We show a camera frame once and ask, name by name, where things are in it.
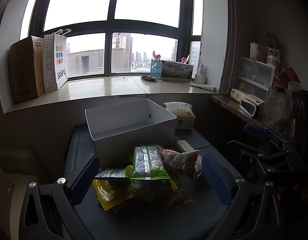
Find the beige chair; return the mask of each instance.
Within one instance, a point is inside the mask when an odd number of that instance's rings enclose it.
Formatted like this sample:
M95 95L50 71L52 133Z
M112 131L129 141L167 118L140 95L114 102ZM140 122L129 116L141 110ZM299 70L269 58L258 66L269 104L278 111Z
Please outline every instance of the beige chair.
M32 181L50 182L32 150L0 147L0 226L11 240L18 240L23 199Z

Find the white shopping bag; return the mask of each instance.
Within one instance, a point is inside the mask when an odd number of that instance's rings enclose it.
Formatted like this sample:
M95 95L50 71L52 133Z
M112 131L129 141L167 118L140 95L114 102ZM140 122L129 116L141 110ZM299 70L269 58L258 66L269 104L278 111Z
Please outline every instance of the white shopping bag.
M45 92L58 90L67 81L66 36L71 30L44 35L43 77Z

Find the colorful square logo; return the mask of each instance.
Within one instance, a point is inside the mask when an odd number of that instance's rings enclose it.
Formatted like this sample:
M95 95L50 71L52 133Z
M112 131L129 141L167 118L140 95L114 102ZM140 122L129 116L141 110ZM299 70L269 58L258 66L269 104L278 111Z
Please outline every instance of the colorful square logo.
M58 65L63 63L63 46L56 46L55 51L56 64Z

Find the metal bolt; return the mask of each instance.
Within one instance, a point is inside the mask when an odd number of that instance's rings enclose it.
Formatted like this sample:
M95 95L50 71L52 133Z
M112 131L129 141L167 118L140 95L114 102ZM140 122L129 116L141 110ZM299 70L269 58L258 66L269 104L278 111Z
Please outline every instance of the metal bolt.
M271 181L267 181L267 182L266 182L266 185L267 185L268 187L273 187L273 186L274 186L273 182L271 182Z
M59 179L57 180L57 183L58 183L58 184L64 184L65 181L66 181L65 178L59 178Z
M29 187L30 188L33 188L33 187L35 187L36 186L36 183L35 182L31 182L30 184L29 184Z
M237 177L237 178L236 178L236 182L237 182L237 183L244 183L244 182L245 182L245 179L243 179L242 177Z

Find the dark gray table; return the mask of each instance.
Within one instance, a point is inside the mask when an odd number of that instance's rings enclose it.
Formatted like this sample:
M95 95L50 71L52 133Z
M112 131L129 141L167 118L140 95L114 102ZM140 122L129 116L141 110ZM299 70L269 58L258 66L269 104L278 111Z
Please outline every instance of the dark gray table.
M234 177L241 177L196 130L176 130L174 140L186 140L194 149L199 149L201 155L213 155ZM95 153L95 149L87 124L75 126L65 177L90 153ZM167 209L155 201L139 202L133 206L132 212L115 215L111 210L103 210L91 185L82 203L75 209L96 239L206 239L226 212L227 206L220 203L203 174L198 181L186 176L182 176L181 181L192 201L177 208ZM66 230L64 238L70 239Z

